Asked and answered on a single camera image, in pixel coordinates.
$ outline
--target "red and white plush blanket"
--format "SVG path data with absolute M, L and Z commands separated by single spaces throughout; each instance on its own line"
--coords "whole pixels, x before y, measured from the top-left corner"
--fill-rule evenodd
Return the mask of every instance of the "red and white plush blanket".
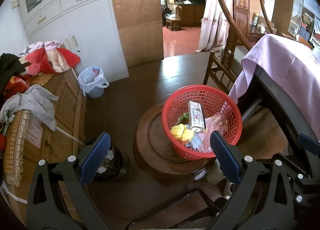
M 59 74 L 80 63 L 80 57 L 68 49 L 57 48 L 46 51 L 40 48 L 19 59 L 25 72 L 19 75 Z

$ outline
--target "red tile floor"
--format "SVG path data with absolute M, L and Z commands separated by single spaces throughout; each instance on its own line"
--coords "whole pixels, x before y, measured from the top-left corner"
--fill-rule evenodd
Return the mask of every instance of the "red tile floor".
M 198 49 L 200 27 L 182 27 L 181 31 L 171 31 L 163 27 L 164 57 L 194 53 Z

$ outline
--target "basket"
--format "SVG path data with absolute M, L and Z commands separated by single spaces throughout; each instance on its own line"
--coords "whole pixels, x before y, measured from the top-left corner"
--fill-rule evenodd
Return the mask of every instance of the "basket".
M 224 92 L 207 85 L 189 85 L 175 91 L 166 100 L 162 109 L 162 125 L 165 134 L 172 142 L 173 149 L 186 160 L 215 157 L 214 153 L 201 153 L 182 145 L 170 133 L 170 128 L 177 123 L 179 117 L 188 112 L 189 100 L 201 103 L 204 118 L 209 118 L 222 112 L 228 121 L 228 131 L 224 139 L 228 144 L 236 145 L 242 131 L 242 119 L 240 111 L 234 101 Z

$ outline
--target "yellow flower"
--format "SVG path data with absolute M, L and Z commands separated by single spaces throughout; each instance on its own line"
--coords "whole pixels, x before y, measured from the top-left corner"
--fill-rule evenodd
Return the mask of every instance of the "yellow flower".
M 180 139 L 182 141 L 189 141 L 192 139 L 194 134 L 195 132 L 193 130 L 184 130 Z
M 183 124 L 179 124 L 176 126 L 173 126 L 170 130 L 170 133 L 177 139 L 180 140 L 181 135 L 184 131 L 184 125 Z

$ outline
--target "white trash bag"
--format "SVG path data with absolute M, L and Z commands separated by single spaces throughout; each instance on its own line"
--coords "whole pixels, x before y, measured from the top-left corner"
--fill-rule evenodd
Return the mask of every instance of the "white trash bag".
M 108 81 L 103 75 L 103 70 L 98 66 L 90 66 L 86 69 L 84 69 L 79 75 L 78 75 L 78 82 L 80 85 L 80 88 L 83 91 L 83 95 L 85 96 L 86 93 L 90 93 L 90 91 L 96 91 L 99 90 L 99 95 L 97 96 L 97 93 L 95 92 L 94 97 L 92 97 L 90 94 L 89 96 L 92 98 L 97 98 L 103 94 L 103 89 L 107 88 L 109 86 Z

